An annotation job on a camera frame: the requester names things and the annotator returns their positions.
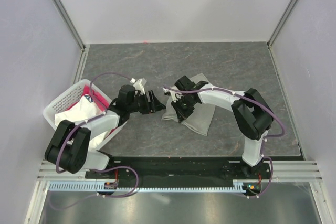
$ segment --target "white cloth in basket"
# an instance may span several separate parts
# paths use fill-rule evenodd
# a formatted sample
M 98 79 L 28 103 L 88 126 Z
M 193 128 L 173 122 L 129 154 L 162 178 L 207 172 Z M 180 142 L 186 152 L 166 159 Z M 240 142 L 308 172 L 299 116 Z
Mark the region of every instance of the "white cloth in basket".
M 69 120 L 71 122 L 80 122 L 85 119 L 89 119 L 95 115 L 101 113 L 96 103 L 93 101 L 92 97 L 85 94 L 81 97 L 78 103 L 76 103 L 70 110 L 60 112 L 55 114 L 55 125 L 58 126 L 63 120 Z M 89 143 L 89 150 L 95 149 L 111 132 L 105 131 L 104 133 L 93 138 Z

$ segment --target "pink fabric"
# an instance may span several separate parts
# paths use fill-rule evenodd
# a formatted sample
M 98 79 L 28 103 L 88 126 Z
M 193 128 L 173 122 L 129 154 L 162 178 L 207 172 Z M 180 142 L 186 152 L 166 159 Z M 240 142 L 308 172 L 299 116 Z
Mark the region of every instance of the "pink fabric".
M 90 94 L 90 87 L 88 85 L 85 85 L 83 88 L 83 93 L 82 96 L 85 94 Z M 107 108 L 110 104 L 108 103 L 108 101 L 97 91 L 93 91 L 93 95 L 98 99 L 98 101 L 100 101 L 102 104 L 104 104 L 104 106 Z M 77 103 L 74 103 L 73 105 L 71 105 L 67 110 L 70 110 L 73 106 L 75 106 Z M 98 108 L 103 111 L 104 108 L 100 105 L 97 104 Z

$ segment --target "white cloth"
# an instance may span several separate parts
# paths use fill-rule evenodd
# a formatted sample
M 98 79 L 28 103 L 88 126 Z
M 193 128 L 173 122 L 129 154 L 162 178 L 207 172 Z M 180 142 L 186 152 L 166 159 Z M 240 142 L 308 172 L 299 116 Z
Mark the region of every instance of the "white cloth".
M 81 122 L 100 113 L 101 110 L 93 101 L 92 97 L 88 94 L 85 94 L 70 110 L 55 114 L 55 125 L 58 126 L 59 123 L 63 120 L 69 120 L 70 122 Z M 95 149 L 111 132 L 111 130 L 105 131 L 104 133 L 101 133 L 100 135 L 91 139 L 89 143 L 89 150 L 91 151 Z
M 191 77 L 190 80 L 195 83 L 198 83 L 199 81 L 209 82 L 202 73 Z M 172 97 L 169 97 L 166 105 L 166 112 L 163 114 L 161 120 L 173 120 L 178 122 L 176 111 L 171 105 L 172 101 Z M 195 104 L 194 108 L 194 112 L 181 124 L 187 126 L 190 130 L 200 135 L 207 136 L 212 117 L 215 113 L 215 105 L 197 103 Z

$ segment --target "metal frame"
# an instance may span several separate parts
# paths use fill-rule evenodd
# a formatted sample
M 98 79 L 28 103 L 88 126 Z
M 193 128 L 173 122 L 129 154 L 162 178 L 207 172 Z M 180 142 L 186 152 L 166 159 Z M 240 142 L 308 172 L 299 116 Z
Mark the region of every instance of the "metal frame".
M 104 185 L 108 182 L 104 181 L 55 181 L 50 182 L 49 191 L 91 191 L 110 193 L 114 191 L 128 192 L 133 188 L 118 187 L 118 189 L 105 189 Z M 136 193 L 245 193 L 243 182 L 233 182 L 232 187 L 179 187 L 179 188 L 156 188 L 141 187 L 137 188 Z
M 299 133 L 296 129 L 296 124 L 295 124 L 295 121 L 294 121 L 294 117 L 293 117 L 293 110 L 288 102 L 288 96 L 287 96 L 287 93 L 286 93 L 286 90 L 285 90 L 285 87 L 284 85 L 282 84 L 282 81 L 281 81 L 281 76 L 280 76 L 280 72 L 278 70 L 278 67 L 277 67 L 277 64 L 276 64 L 276 60 L 275 60 L 275 57 L 274 57 L 274 52 L 273 52 L 273 49 L 271 46 L 268 46 L 268 51 L 269 51 L 269 54 L 270 54 L 270 57 L 271 57 L 271 60 L 272 60 L 272 63 L 273 63 L 273 67 L 274 67 L 274 70 L 275 70 L 275 73 L 277 75 L 277 78 L 278 78 L 278 82 L 279 82 L 279 86 L 280 86 L 280 90 L 281 90 L 281 93 L 282 93 L 282 96 L 283 96 L 283 100 L 285 101 L 285 106 L 286 106 L 286 109 L 288 111 L 288 115 L 289 115 L 289 120 L 290 120 L 290 123 L 292 125 L 292 128 L 293 128 L 293 132 L 294 132 L 294 136 L 295 138 L 298 140 L 298 143 L 299 143 L 299 147 L 300 147 L 300 152 L 301 152 L 301 155 L 304 159 L 306 159 L 307 157 L 304 155 L 305 151 L 304 149 L 302 148 L 302 145 L 300 143 L 300 137 L 299 137 Z
M 86 46 L 81 40 L 61 0 L 52 0 L 52 1 L 55 3 L 57 9 L 59 10 L 62 18 L 64 19 L 65 23 L 70 29 L 77 44 L 82 49 L 82 54 L 78 62 L 78 68 L 76 70 L 76 74 L 74 76 L 74 81 L 73 81 L 74 83 L 76 83 L 82 77 L 90 46 L 89 45 Z M 291 113 L 292 109 L 290 108 L 290 105 L 288 103 L 287 95 L 286 95 L 285 89 L 282 85 L 282 82 L 279 76 L 279 71 L 276 66 L 276 62 L 274 59 L 274 53 L 272 52 L 271 46 L 273 45 L 274 41 L 279 35 L 281 29 L 286 23 L 288 17 L 290 16 L 297 2 L 298 0 L 290 0 L 288 6 L 286 7 L 285 12 L 283 13 L 279 23 L 277 24 L 276 29 L 274 30 L 272 36 L 267 42 L 270 55 L 272 58 L 272 62 L 274 64 L 274 68 L 275 68 L 275 71 L 276 71 L 276 74 L 279 80 L 280 88 L 283 93 L 283 96 L 285 97 L 285 103 L 286 103 L 287 110 L 289 111 L 289 116 L 290 116 L 292 125 L 295 125 L 293 117 L 292 117 L 292 113 Z M 294 126 L 293 126 L 293 129 L 294 129 L 296 138 L 299 139 L 298 133 Z M 314 161 L 274 161 L 273 163 L 274 163 L 274 176 L 273 176 L 272 183 L 309 182 L 312 193 L 313 193 L 313 200 L 316 203 L 322 223 L 323 224 L 331 224 L 331 223 L 336 224 L 334 220 L 333 212 L 331 211 L 331 207 L 329 206 L 328 194 L 325 189 L 325 185 L 322 180 L 321 174 L 318 170 L 318 166 L 316 162 Z M 81 182 L 81 183 L 91 183 L 92 184 L 95 182 L 110 182 L 111 181 L 108 179 L 86 179 L 85 175 L 86 175 L 85 170 L 81 170 L 76 174 L 70 174 L 70 173 L 57 174 L 55 172 L 55 166 L 53 164 L 47 161 L 43 161 L 41 168 L 40 168 L 40 172 L 38 174 L 34 193 L 31 198 L 26 220 L 24 223 L 25 224 L 39 223 L 42 217 L 41 214 L 43 212 L 43 206 L 46 201 L 46 196 L 47 196 L 47 192 L 49 191 L 50 183 L 63 181 L 65 182 L 65 184 L 67 182 L 69 183 Z M 239 183 L 239 182 L 247 183 L 247 182 L 252 182 L 252 181 L 242 179 L 242 180 L 236 180 L 235 182 L 236 183 Z M 152 190 L 150 188 L 147 188 L 144 191 L 152 191 Z
M 73 78 L 72 84 L 75 84 L 79 82 L 82 79 L 84 68 L 85 68 L 85 63 L 88 58 L 88 53 L 90 50 L 90 45 L 86 45 L 84 49 L 82 49 L 78 64 L 77 64 L 77 69 L 75 76 Z
M 323 224 L 332 224 L 336 223 L 333 219 L 333 213 L 329 206 L 329 201 L 327 198 L 326 190 L 324 189 L 324 183 L 321 177 L 321 174 L 318 170 L 317 163 L 314 161 L 274 161 L 274 174 L 272 183 L 302 183 L 309 182 L 311 186 L 311 190 L 313 193 L 313 200 L 316 203 L 321 221 Z M 57 174 L 55 171 L 55 165 L 51 164 L 47 161 L 43 161 L 40 172 L 38 174 L 37 183 L 35 186 L 35 190 L 33 193 L 33 197 L 31 198 L 29 210 L 27 213 L 27 217 L 25 220 L 25 224 L 28 223 L 39 223 L 42 216 L 42 210 L 46 201 L 47 192 L 49 191 L 50 184 L 55 184 L 55 182 L 63 182 L 63 184 L 88 184 L 92 183 L 99 184 L 101 182 L 112 182 L 113 179 L 86 179 L 85 178 L 86 170 L 81 170 L 76 174 L 71 174 L 65 172 L 63 174 Z M 236 184 L 240 182 L 248 183 L 252 182 L 251 180 L 242 179 L 235 180 Z M 182 191 L 190 191 L 197 190 L 198 188 L 188 188 L 184 190 L 180 188 L 179 192 Z M 72 191 L 85 191 L 83 187 L 74 187 Z M 158 192 L 158 191 L 174 191 L 169 188 L 144 188 L 143 190 L 139 190 L 142 192 Z M 225 188 L 207 188 L 203 190 L 199 190 L 200 192 L 227 192 L 230 193 L 229 190 Z
M 290 0 L 289 4 L 287 5 L 285 12 L 283 13 L 282 17 L 280 18 L 280 21 L 278 22 L 274 32 L 272 33 L 270 39 L 267 42 L 268 46 L 273 45 L 274 41 L 276 40 L 276 38 L 278 37 L 281 29 L 283 28 L 284 24 L 286 23 L 288 17 L 290 16 L 290 14 L 292 13 L 294 7 L 296 6 L 298 0 Z
M 68 26 L 69 30 L 71 31 L 71 34 L 73 38 L 75 39 L 76 43 L 81 49 L 85 49 L 85 44 L 83 40 L 80 38 L 79 33 L 77 32 L 73 22 L 71 21 L 71 18 L 69 17 L 69 14 L 67 13 L 63 3 L 61 0 L 52 0 L 55 4 L 56 8 L 58 9 L 61 17 L 63 18 L 65 24 Z

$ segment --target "black mounting plate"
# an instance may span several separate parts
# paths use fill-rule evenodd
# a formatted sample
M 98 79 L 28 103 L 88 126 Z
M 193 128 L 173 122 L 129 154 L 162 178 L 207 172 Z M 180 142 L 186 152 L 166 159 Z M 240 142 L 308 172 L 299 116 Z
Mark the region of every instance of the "black mounting plate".
M 258 173 L 263 179 L 270 176 L 268 163 L 262 163 L 257 171 L 246 174 L 247 165 L 241 157 L 114 157 L 107 168 L 120 165 L 136 170 L 139 188 L 232 187 L 234 179 L 258 181 Z M 115 173 L 89 171 L 86 178 L 113 179 Z M 118 181 L 122 187 L 133 187 L 135 176 L 131 171 L 119 169 Z

